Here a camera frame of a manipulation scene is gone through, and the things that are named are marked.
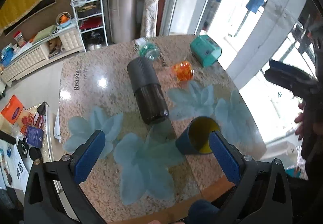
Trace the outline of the person's right hand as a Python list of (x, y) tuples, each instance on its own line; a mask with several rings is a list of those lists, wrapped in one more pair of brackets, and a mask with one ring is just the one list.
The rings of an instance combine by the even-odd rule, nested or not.
[[(298, 127), (295, 131), (295, 135), (298, 136), (298, 141), (301, 141), (304, 137), (304, 112), (299, 113), (298, 116), (295, 118), (295, 123), (298, 124)], [(316, 133), (317, 135), (322, 135), (322, 122), (317, 122), (317, 123), (313, 123), (313, 131), (314, 133)]]

